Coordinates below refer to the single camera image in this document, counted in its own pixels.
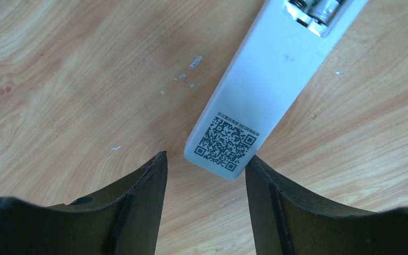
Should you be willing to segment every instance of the wooden floor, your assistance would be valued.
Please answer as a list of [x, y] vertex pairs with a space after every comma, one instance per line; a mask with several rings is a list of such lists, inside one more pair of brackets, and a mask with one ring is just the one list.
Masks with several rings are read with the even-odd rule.
[[[70, 203], [167, 150], [157, 254], [255, 254], [244, 174], [182, 151], [262, 3], [0, 1], [0, 196]], [[370, 1], [258, 155], [338, 202], [408, 206], [408, 1]]]

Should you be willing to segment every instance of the white plastic casing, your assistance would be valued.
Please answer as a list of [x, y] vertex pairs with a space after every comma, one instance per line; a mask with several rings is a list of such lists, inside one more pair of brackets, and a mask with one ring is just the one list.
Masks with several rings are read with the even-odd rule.
[[319, 37], [284, 1], [267, 0], [191, 132], [186, 159], [237, 178], [367, 1], [346, 1]]

